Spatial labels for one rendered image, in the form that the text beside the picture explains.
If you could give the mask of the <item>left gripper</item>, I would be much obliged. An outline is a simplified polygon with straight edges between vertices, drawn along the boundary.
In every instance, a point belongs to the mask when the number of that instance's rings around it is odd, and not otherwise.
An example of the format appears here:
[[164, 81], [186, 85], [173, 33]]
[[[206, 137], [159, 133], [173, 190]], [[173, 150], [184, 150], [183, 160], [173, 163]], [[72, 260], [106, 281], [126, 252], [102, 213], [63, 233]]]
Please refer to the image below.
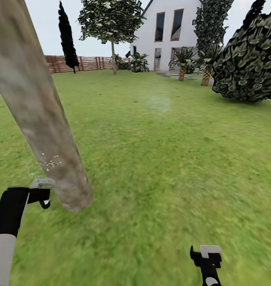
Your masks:
[[37, 201], [47, 201], [50, 198], [50, 191], [51, 189], [49, 188], [40, 188], [40, 189], [32, 189], [35, 193], [35, 198], [32, 202], [34, 203]]

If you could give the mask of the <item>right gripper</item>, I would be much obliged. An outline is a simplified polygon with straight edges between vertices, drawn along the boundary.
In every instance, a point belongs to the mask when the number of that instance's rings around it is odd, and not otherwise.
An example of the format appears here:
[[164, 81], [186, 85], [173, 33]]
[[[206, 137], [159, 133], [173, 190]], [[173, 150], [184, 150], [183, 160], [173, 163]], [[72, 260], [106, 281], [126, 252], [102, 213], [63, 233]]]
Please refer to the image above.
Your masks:
[[203, 258], [201, 252], [194, 252], [193, 248], [190, 250], [191, 259], [194, 259], [195, 265], [197, 267], [210, 266], [213, 267], [214, 270], [216, 268], [221, 268], [221, 255], [220, 253], [208, 253], [209, 258]]

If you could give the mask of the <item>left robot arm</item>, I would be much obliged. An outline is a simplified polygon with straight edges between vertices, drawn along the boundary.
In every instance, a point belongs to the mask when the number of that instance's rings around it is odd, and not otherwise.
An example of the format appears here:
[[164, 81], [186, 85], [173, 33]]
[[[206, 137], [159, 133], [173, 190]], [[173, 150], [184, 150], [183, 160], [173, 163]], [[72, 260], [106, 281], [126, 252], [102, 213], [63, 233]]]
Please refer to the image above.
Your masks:
[[9, 286], [16, 236], [27, 204], [49, 200], [51, 189], [41, 187], [50, 185], [55, 185], [54, 179], [35, 178], [31, 189], [8, 188], [2, 195], [0, 202], [0, 286]]

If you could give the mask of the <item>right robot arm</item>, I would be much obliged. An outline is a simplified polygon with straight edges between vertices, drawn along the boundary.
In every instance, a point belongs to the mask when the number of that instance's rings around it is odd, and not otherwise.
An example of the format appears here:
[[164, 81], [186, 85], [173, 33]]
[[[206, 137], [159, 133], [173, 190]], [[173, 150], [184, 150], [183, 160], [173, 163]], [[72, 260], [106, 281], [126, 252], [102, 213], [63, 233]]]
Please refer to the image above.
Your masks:
[[217, 245], [200, 245], [201, 252], [190, 250], [191, 259], [195, 265], [201, 267], [203, 284], [202, 286], [221, 286], [216, 268], [221, 268], [221, 247]]

